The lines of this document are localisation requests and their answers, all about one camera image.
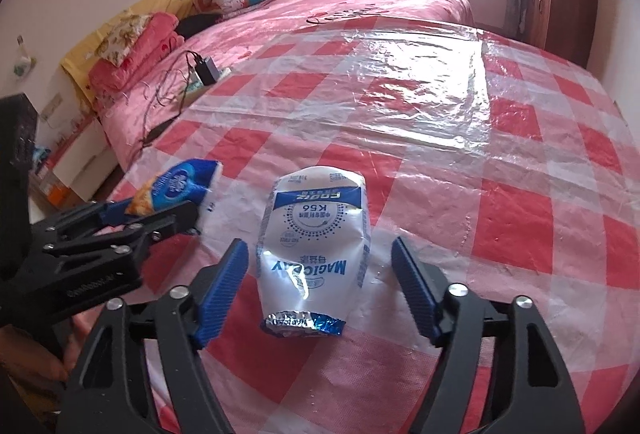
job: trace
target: floor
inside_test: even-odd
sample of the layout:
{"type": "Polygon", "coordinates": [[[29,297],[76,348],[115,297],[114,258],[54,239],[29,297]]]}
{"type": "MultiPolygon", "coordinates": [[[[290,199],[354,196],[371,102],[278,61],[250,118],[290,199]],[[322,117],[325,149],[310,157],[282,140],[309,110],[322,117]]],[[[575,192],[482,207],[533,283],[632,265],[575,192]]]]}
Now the floor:
{"type": "Polygon", "coordinates": [[[94,200],[107,201],[109,199],[109,195],[113,192],[113,189],[116,188],[116,185],[120,183],[123,177],[124,172],[122,171],[120,166],[117,166],[116,169],[111,174],[109,174],[109,177],[105,179],[104,183],[94,194],[94,200]]]}

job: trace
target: bolt head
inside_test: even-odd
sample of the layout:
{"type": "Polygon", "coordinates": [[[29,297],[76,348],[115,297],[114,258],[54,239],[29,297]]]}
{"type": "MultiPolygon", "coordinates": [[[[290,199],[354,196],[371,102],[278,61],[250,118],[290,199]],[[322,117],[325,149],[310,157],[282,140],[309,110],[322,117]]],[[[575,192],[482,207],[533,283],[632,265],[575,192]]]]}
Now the bolt head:
{"type": "Polygon", "coordinates": [[[449,293],[451,293],[454,297],[464,297],[467,293],[469,293],[469,288],[464,284],[452,284],[449,286],[449,293]]]}
{"type": "Polygon", "coordinates": [[[116,254],[124,255],[130,254],[131,249],[126,244],[121,244],[120,246],[113,249],[116,254]]]}
{"type": "Polygon", "coordinates": [[[175,286],[169,291],[169,296],[176,300],[184,299],[188,294],[189,288],[186,286],[175,286]]]}
{"type": "Polygon", "coordinates": [[[516,298],[516,304],[523,309],[529,309],[533,306],[533,300],[525,295],[516,298]]]}
{"type": "Polygon", "coordinates": [[[123,302],[122,299],[115,298],[107,301],[107,309],[109,311],[116,311],[116,309],[122,308],[123,302]]]}

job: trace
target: bed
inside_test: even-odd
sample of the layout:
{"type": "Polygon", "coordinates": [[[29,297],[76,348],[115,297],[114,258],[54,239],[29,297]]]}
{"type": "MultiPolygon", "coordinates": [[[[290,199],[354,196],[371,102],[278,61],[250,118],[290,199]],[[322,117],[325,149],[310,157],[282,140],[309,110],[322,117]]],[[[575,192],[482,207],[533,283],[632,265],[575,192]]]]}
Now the bed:
{"type": "Polygon", "coordinates": [[[227,68],[249,58],[280,33],[365,13],[474,24],[468,0],[275,0],[188,39],[108,109],[97,107],[118,162],[126,171],[139,156],[150,131],[179,113],[183,74],[187,72],[186,50],[211,56],[218,68],[227,68]],[[160,95],[154,100],[156,90],[160,95]]]}
{"type": "MultiPolygon", "coordinates": [[[[438,351],[418,336],[390,268],[399,234],[484,298],[532,297],[594,432],[640,367],[640,154],[615,105],[588,72],[531,46],[411,7],[337,18],[322,13],[334,5],[307,7],[314,18],[301,20],[307,2],[275,2],[187,43],[234,72],[140,153],[113,199],[180,160],[216,159],[214,224],[202,240],[155,247],[128,302],[187,284],[234,237],[255,244],[278,176],[356,170],[372,249],[343,336],[263,333],[252,266],[202,353],[236,432],[406,432],[438,351]]],[[[77,322],[86,330],[94,318],[77,322]]],[[[147,354],[162,424],[175,430],[153,344],[147,354]]],[[[487,343],[464,432],[478,425],[490,354],[487,343]]]]}

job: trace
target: floral pillow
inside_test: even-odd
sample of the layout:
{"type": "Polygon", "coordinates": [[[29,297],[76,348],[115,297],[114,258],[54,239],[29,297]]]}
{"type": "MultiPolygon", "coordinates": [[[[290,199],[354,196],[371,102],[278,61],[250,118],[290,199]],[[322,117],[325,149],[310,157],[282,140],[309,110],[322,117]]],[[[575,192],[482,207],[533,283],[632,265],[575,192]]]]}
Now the floral pillow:
{"type": "Polygon", "coordinates": [[[151,15],[125,17],[102,40],[95,50],[96,56],[108,60],[119,68],[150,20],[151,15]]]}

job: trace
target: blue and white packaging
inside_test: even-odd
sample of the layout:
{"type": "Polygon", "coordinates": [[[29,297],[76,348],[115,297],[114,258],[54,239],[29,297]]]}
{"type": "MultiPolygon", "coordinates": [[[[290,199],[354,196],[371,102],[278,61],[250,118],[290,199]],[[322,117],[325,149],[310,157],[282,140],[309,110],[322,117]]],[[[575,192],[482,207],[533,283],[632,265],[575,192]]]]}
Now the blue and white packaging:
{"type": "Polygon", "coordinates": [[[264,329],[340,335],[362,287],[370,243],[361,175],[316,166],[280,178],[257,245],[264,329]]]}
{"type": "Polygon", "coordinates": [[[198,205],[196,228],[203,231],[215,206],[215,187],[222,174],[219,161],[190,159],[154,176],[133,196],[126,213],[149,216],[183,201],[198,205]]]}

